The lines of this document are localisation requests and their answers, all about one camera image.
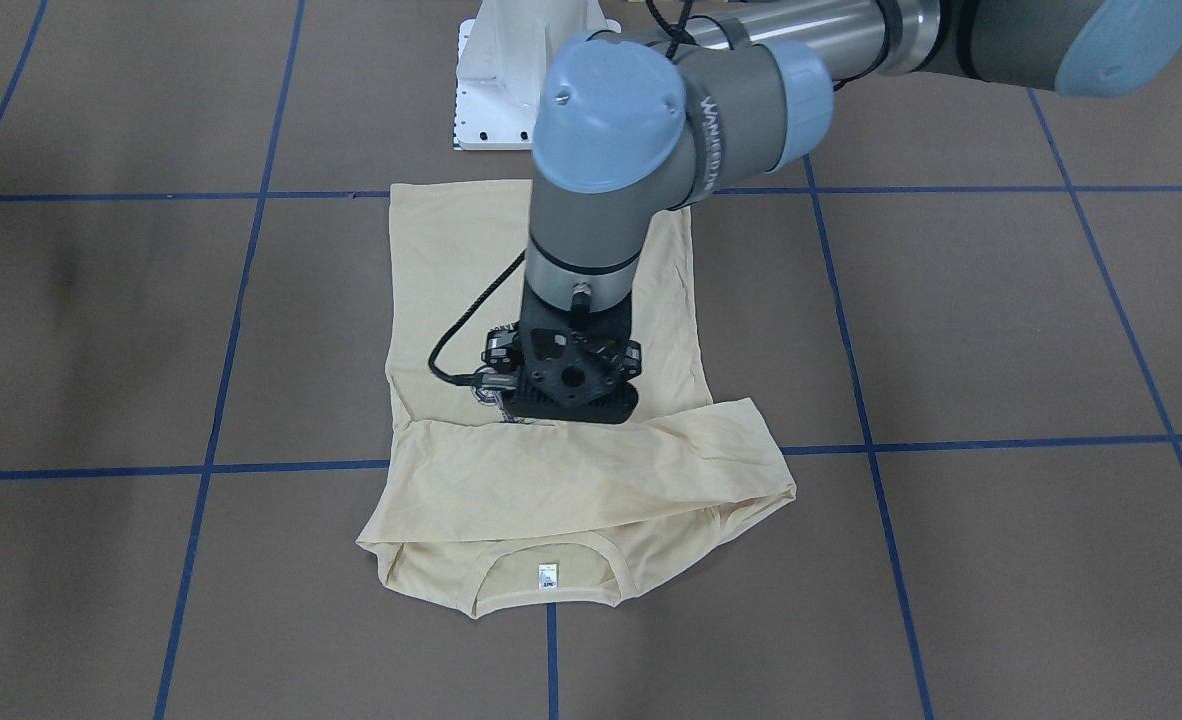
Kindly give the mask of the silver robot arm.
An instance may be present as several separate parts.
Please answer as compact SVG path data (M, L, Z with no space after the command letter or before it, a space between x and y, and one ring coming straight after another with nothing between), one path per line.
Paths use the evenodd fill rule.
M779 170L819 145L834 90L930 72L1121 97L1182 46L1182 1L790 1L800 32L695 17L600 31L547 70L533 135L518 332L631 336L632 283L660 210Z

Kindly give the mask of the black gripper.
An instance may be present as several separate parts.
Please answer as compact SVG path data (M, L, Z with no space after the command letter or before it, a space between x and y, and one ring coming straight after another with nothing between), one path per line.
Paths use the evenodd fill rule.
M631 293L613 307L574 311L541 299L528 281L522 283L519 332L527 346L582 346L631 340Z

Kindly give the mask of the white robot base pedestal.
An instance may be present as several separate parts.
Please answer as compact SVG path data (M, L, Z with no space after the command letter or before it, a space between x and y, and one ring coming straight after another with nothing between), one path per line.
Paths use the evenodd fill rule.
M556 51L597 31L622 31L597 1L483 1L457 30L454 149L530 150Z

